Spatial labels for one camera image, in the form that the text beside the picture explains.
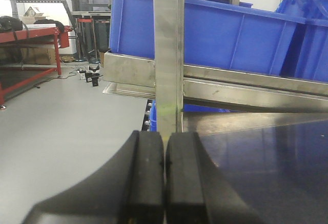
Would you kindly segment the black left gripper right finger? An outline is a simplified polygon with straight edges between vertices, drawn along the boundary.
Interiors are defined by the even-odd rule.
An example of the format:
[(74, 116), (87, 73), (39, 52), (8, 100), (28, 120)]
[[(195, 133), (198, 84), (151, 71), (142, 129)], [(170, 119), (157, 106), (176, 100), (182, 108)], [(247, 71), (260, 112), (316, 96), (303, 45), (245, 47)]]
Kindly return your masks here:
[(173, 133), (166, 153), (168, 223), (263, 223), (213, 163), (196, 132)]

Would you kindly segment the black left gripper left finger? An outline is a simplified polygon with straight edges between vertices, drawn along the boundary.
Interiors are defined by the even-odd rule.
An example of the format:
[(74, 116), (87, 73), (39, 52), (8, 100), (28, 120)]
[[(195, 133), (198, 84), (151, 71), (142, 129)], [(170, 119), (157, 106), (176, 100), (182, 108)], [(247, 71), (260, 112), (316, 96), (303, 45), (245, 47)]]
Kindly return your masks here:
[(34, 205), (24, 223), (163, 223), (164, 151), (133, 131), (117, 153), (71, 188)]

